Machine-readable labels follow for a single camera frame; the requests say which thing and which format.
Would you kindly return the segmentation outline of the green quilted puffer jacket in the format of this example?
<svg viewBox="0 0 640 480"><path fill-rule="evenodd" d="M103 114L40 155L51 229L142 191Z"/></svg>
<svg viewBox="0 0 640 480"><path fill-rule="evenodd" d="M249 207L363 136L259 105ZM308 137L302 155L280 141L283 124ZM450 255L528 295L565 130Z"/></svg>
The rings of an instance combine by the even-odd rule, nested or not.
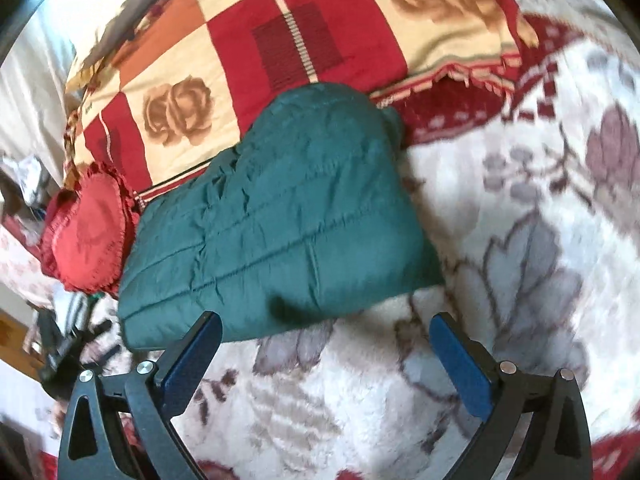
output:
<svg viewBox="0 0 640 480"><path fill-rule="evenodd" d="M206 311L242 341L442 284L398 171L403 136L396 110L342 84L280 94L145 207L119 284L126 346L166 348Z"/></svg>

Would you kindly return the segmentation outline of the red heart-shaped ruffled pillow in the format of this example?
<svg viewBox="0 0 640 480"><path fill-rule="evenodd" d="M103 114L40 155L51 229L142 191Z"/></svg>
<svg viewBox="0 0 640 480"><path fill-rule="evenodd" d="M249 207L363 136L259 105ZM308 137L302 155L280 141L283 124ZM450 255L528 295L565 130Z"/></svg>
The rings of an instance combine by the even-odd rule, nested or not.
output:
<svg viewBox="0 0 640 480"><path fill-rule="evenodd" d="M41 272L69 292L118 296L143 208L111 165L93 162L50 200L39 244Z"/></svg>

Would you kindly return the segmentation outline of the white floral bed blanket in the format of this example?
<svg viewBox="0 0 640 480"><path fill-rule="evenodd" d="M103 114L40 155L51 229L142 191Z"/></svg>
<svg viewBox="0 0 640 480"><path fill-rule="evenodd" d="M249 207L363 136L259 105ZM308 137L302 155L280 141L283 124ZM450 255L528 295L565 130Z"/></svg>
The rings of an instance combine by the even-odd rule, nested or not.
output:
<svg viewBox="0 0 640 480"><path fill-rule="evenodd" d="M620 0L514 1L538 42L509 92L446 76L375 101L343 84L399 114L398 171L444 280L297 330L222 335L171 419L203 479L448 479L480 420L430 343L442 312L497 362L571 370L591 479L638 477L639 21ZM42 367L29 389L51 402L56 478L78 376L127 374L170 346L128 348L119 290L69 292L41 272L39 250L50 200L86 171L66 171L84 95L70 72L156 2L1 0L1 64L40 8L75 49L63 181L35 155L1 153L1 281L35 310L26 342L40 344Z"/></svg>

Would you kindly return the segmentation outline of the grey quilted bedspread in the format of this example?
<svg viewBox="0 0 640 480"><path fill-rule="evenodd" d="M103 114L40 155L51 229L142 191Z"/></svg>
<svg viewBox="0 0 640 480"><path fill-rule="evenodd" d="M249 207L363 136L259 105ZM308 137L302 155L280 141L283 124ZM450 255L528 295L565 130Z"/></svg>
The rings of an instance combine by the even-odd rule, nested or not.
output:
<svg viewBox="0 0 640 480"><path fill-rule="evenodd" d="M56 183L63 181L65 84L74 57L56 18L40 8L1 64L1 153L37 156Z"/></svg>

